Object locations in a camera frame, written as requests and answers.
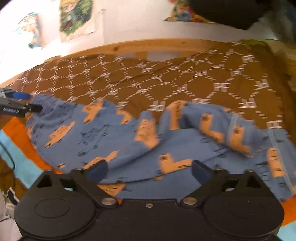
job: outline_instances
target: wooden headboard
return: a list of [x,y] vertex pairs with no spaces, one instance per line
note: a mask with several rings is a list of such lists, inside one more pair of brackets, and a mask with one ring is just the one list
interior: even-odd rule
[[[271,46],[271,48],[273,47],[273,45],[278,46],[278,43],[281,43],[277,40],[267,40],[266,42]],[[202,53],[211,49],[219,48],[220,46],[223,46],[223,44],[224,43],[222,42],[215,42],[202,39],[145,39],[103,45],[63,57],[55,56],[46,60],[45,62],[60,58],[71,58],[100,53],[118,55],[124,53],[135,53],[135,58],[146,59],[148,52],[152,51],[176,51],[179,52],[179,57],[187,57],[196,53]],[[14,76],[13,78],[5,81],[4,83],[0,84],[0,87],[8,86],[22,74],[23,73],[20,73]]]

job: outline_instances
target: colorful poster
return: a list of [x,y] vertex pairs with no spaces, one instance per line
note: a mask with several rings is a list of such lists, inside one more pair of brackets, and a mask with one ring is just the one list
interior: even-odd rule
[[196,14],[191,7],[189,7],[188,0],[169,0],[170,3],[174,4],[171,16],[166,18],[165,21],[175,22],[198,22],[198,23],[213,23],[205,19],[204,17]]
[[93,9],[93,0],[60,0],[59,31],[62,42],[96,30]]
[[28,41],[29,48],[41,48],[40,44],[40,26],[38,22],[38,14],[29,13],[19,23],[16,29],[17,33],[22,34],[24,39]]

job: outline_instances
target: blue cloth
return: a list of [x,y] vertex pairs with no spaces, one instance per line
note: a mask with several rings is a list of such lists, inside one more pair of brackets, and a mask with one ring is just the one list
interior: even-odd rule
[[116,184],[118,198],[180,200],[200,186],[195,159],[230,173],[253,169],[281,201],[293,195],[296,150],[285,130],[259,130],[222,106],[177,101],[156,125],[149,111],[136,120],[103,99],[83,106],[36,95],[32,104],[43,105],[27,122],[40,156],[64,172],[84,168],[93,181],[106,160],[100,184]]

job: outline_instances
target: wooden bed frame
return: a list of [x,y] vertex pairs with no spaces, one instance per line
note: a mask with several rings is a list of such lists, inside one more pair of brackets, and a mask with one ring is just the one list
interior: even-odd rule
[[[286,56],[286,66],[288,74],[293,75],[292,79],[295,80],[296,86],[296,47],[295,45],[284,45],[278,40],[265,40],[274,51],[275,54],[278,52],[284,52]],[[77,53],[73,53],[67,56],[55,56],[47,59],[45,62],[52,61],[54,59],[79,57],[92,54],[123,54],[123,53],[135,53],[135,58],[146,59],[148,52],[151,51],[176,51],[179,52],[179,57],[187,57],[196,53],[202,53],[211,49],[219,48],[224,43],[202,40],[202,39],[145,39],[136,41],[120,42],[115,44],[103,45],[96,48],[83,50]],[[6,87],[13,83],[19,76],[20,73],[13,78],[0,84],[0,87]]]

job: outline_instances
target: white wall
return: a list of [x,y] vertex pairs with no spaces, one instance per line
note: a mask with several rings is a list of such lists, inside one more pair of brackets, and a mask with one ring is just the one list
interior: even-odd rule
[[[170,15],[168,0],[94,0],[97,31],[61,43],[59,0],[12,0],[0,12],[0,82],[38,65],[44,60],[104,44],[152,38],[198,38],[215,41],[273,39],[263,23],[244,31],[219,24],[163,22]],[[42,33],[41,51],[31,50],[12,34],[18,22],[38,12]]]

